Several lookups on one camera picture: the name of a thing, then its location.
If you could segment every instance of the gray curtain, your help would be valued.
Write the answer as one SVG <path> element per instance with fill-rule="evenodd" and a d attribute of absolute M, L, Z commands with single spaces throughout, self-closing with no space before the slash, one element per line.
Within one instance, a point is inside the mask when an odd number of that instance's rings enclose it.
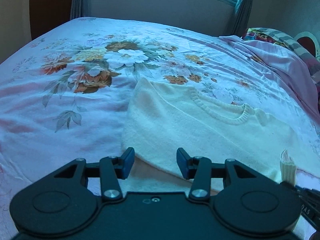
<path fill-rule="evenodd" d="M 228 25 L 227 35 L 243 35 L 248 25 L 251 7 L 252 0 L 238 0 Z"/>
<path fill-rule="evenodd" d="M 84 0 L 72 0 L 70 20 L 84 17 Z"/>

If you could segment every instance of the mattress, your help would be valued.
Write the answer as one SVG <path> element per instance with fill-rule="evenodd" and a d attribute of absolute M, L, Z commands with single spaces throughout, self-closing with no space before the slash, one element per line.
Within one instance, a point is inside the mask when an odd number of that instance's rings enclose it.
<path fill-rule="evenodd" d="M 274 58 L 262 62 L 233 42 L 161 24 L 84 17 L 42 35 L 3 62 L 0 239 L 17 233 L 9 204 L 18 191 L 76 158 L 90 163 L 121 155 L 126 110 L 140 77 L 261 108 L 289 124 L 319 154 L 318 120 L 301 103 L 304 95 L 269 67 Z M 280 55 L 285 48 L 278 47 Z M 302 64 L 295 55 L 289 60 Z M 303 91 L 310 83 L 306 79 L 296 86 Z M 188 192 L 191 185 L 139 159 L 119 183 L 124 193 Z M 297 184 L 320 189 L 319 179 L 305 171 L 297 171 Z M 99 195 L 99 180 L 89 180 L 88 189 Z M 308 239 L 314 230 L 303 219 L 300 225 L 300 235 Z"/>

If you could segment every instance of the brown door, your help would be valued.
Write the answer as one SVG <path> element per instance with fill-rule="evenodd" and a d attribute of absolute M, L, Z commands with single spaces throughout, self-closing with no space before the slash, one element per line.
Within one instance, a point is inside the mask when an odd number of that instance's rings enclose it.
<path fill-rule="evenodd" d="M 72 0 L 29 0 L 31 37 L 69 21 Z"/>

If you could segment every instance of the sweater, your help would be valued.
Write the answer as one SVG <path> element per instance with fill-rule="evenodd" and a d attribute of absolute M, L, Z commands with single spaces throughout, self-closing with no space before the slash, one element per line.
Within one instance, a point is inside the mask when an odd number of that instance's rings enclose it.
<path fill-rule="evenodd" d="M 225 104 L 190 86 L 145 78 L 139 80 L 129 103 L 122 147 L 133 147 L 138 158 L 179 178 L 179 147 L 190 156 L 207 157 L 215 163 L 236 159 L 278 183 L 292 177 L 281 174 L 280 159 L 286 151 L 290 172 L 295 172 L 294 162 L 320 177 L 319 156 L 271 114 L 248 104 Z M 223 184 L 212 179 L 211 187 L 220 191 Z"/>

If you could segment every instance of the ribbed cuff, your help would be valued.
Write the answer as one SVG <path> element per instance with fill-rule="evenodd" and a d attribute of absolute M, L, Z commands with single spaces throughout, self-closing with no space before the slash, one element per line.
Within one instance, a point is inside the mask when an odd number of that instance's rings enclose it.
<path fill-rule="evenodd" d="M 288 151 L 285 149 L 280 158 L 280 171 L 282 181 L 290 183 L 292 186 L 296 185 L 296 171 L 297 166 L 294 164 Z"/>

